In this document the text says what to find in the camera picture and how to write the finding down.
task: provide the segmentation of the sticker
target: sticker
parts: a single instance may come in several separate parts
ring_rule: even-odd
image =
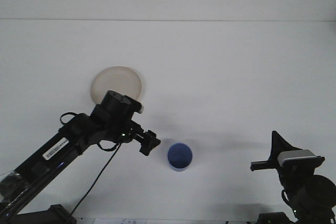
[[[69,143],[69,140],[67,140],[66,138],[62,138],[60,141],[58,141],[57,144],[55,144],[45,154],[43,154],[43,157],[45,158],[45,160],[51,159],[56,153],[58,153],[68,143]]]

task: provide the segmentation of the plate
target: plate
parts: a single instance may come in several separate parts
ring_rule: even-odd
[[[128,67],[116,66],[105,69],[95,77],[90,93],[93,102],[100,104],[109,90],[137,100],[141,89],[141,79],[135,71]]]

